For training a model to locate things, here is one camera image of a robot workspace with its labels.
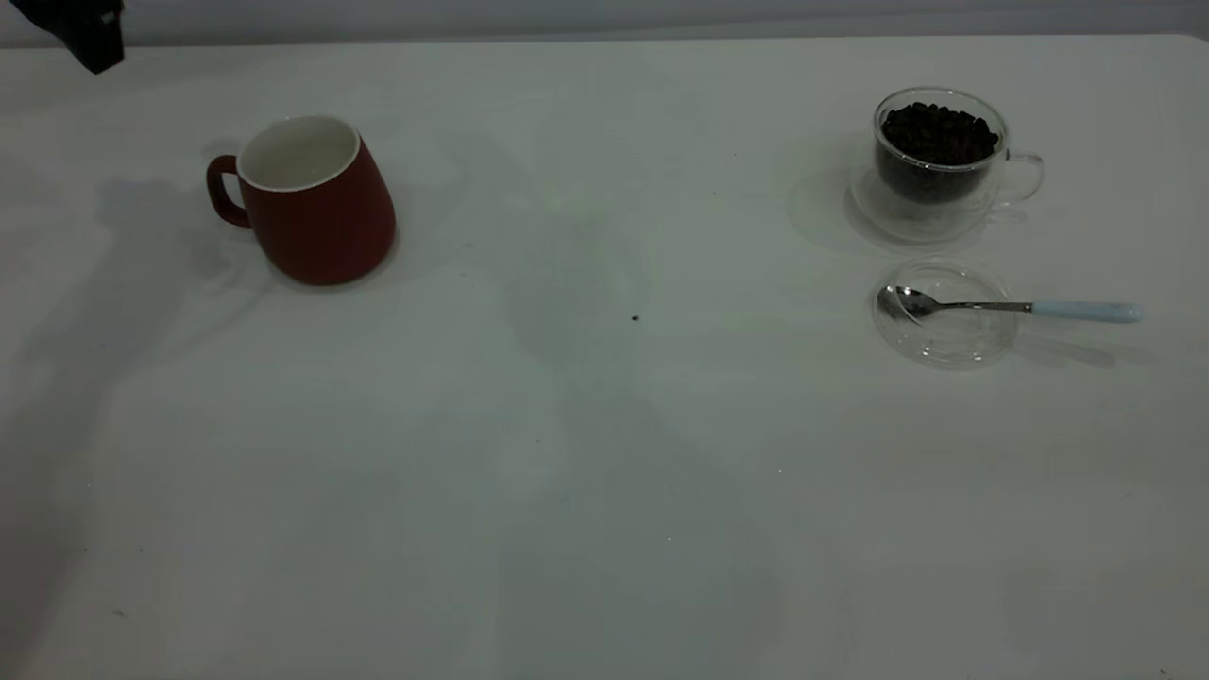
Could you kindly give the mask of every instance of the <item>red mug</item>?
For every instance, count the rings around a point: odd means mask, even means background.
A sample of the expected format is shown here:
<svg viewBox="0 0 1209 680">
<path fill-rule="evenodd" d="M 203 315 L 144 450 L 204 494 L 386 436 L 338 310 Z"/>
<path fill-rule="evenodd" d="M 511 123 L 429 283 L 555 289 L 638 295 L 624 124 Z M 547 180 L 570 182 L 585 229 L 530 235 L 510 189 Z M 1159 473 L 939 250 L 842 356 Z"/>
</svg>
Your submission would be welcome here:
<svg viewBox="0 0 1209 680">
<path fill-rule="evenodd" d="M 222 175 L 239 178 L 245 208 Z M 331 116 L 278 121 L 238 156 L 206 169 L 214 211 L 250 227 L 268 260 L 302 283 L 346 283 L 374 270 L 394 242 L 394 203 L 361 136 Z"/>
</svg>

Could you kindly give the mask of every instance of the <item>light blue spoon handle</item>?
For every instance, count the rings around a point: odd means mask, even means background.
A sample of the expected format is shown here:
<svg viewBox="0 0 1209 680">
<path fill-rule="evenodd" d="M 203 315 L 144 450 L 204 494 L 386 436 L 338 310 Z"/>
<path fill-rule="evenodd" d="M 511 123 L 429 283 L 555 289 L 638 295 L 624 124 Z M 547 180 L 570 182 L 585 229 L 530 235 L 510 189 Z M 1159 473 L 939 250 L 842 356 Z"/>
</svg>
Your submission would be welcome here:
<svg viewBox="0 0 1209 680">
<path fill-rule="evenodd" d="M 1032 313 L 1058 318 L 1077 318 L 1103 323 L 1138 323 L 1141 305 L 1124 302 L 1032 302 Z"/>
</svg>

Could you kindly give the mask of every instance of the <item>metal spoon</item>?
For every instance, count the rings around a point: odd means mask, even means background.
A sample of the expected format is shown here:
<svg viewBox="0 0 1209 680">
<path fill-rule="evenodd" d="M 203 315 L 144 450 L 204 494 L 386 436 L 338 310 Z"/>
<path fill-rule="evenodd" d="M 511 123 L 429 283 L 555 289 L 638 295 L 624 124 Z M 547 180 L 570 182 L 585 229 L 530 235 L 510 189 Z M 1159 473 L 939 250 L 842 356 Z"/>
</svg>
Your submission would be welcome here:
<svg viewBox="0 0 1209 680">
<path fill-rule="evenodd" d="M 897 305 L 893 298 L 896 293 Z M 906 310 L 915 318 L 922 318 L 941 310 L 1024 312 L 1103 323 L 1138 323 L 1143 317 L 1141 305 L 1126 302 L 937 302 L 931 295 L 903 286 L 886 286 L 879 290 L 878 304 L 892 316 L 902 316 L 901 311 Z"/>
</svg>

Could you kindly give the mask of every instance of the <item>white table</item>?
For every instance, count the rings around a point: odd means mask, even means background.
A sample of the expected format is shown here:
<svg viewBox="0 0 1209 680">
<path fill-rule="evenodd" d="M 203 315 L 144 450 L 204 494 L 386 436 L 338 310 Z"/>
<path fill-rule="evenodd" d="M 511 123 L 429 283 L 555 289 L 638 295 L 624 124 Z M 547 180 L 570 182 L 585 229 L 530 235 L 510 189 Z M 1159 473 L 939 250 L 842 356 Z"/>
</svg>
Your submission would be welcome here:
<svg viewBox="0 0 1209 680">
<path fill-rule="evenodd" d="M 1209 676 L 1205 73 L 1178 36 L 0 52 L 0 678 Z M 884 345 L 910 253 L 844 184 L 914 83 L 1048 162 L 966 254 L 1143 324 Z M 311 111 L 401 221 L 341 290 L 203 195 Z"/>
</svg>

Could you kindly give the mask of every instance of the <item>coffee bean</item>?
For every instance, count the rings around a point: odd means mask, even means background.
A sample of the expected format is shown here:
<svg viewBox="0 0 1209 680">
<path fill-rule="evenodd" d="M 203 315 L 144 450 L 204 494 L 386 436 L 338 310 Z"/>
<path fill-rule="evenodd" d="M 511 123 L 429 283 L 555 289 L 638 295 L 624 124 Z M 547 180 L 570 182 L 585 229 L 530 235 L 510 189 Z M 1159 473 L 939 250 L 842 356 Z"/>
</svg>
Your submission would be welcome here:
<svg viewBox="0 0 1209 680">
<path fill-rule="evenodd" d="M 967 166 L 995 154 L 999 134 L 984 119 L 948 106 L 915 102 L 890 111 L 881 123 L 881 136 L 904 156 L 929 165 Z M 961 198 L 985 175 L 985 168 L 941 172 L 904 161 L 879 149 L 878 169 L 883 180 L 901 196 L 920 203 L 943 203 Z"/>
</svg>

